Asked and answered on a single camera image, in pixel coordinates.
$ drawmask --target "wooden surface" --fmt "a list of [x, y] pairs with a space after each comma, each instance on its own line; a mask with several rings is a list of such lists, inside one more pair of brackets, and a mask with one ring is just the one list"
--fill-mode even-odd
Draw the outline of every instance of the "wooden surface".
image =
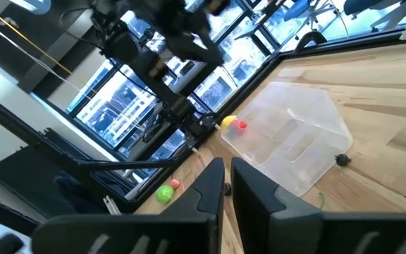
[[[332, 167], [302, 199], [326, 211], [406, 211], [406, 45], [284, 61], [236, 110], [267, 85], [328, 90], [354, 137], [347, 168]], [[226, 181], [236, 154], [215, 133], [173, 174], [176, 199], [214, 157], [223, 157]], [[165, 209], [150, 197], [137, 211]], [[233, 202], [225, 199], [222, 253], [242, 253]]]

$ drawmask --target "small red object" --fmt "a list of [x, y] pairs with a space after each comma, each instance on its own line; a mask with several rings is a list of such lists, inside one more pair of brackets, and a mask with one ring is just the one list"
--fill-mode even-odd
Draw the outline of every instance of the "small red object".
[[244, 133], [244, 130], [247, 127], [247, 124], [244, 121], [237, 120], [237, 119], [233, 120], [231, 122], [231, 125], [234, 127], [234, 129], [238, 135]]
[[178, 187], [180, 187], [180, 182], [176, 179], [172, 179], [172, 181], [170, 182], [170, 186], [172, 186], [172, 188], [176, 190]]

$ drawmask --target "green ball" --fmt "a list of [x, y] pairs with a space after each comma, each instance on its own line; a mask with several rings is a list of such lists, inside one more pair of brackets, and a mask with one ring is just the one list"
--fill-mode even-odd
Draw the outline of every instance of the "green ball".
[[156, 201], [162, 204], [168, 204], [172, 199], [174, 193], [175, 191], [172, 186], [161, 186], [156, 192]]

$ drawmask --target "clear plastic container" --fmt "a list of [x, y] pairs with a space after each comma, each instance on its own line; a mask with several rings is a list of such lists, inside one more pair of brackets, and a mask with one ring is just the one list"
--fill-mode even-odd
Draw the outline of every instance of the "clear plastic container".
[[352, 146], [326, 90], [269, 85], [222, 138], [252, 166], [291, 193], [306, 193]]

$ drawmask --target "wood grain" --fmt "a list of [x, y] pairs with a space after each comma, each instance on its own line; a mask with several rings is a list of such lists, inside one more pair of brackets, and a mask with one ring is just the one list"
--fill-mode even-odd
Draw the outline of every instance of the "wood grain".
[[[328, 90], [354, 137], [352, 163], [334, 166], [301, 198], [326, 211], [406, 211], [406, 44], [330, 54], [281, 63], [234, 112], [268, 85]], [[176, 199], [212, 158], [225, 161], [226, 180], [236, 152], [215, 133], [173, 174], [182, 184]], [[227, 197], [223, 253], [242, 253], [232, 200]], [[165, 207], [150, 197], [137, 211], [158, 214]]]

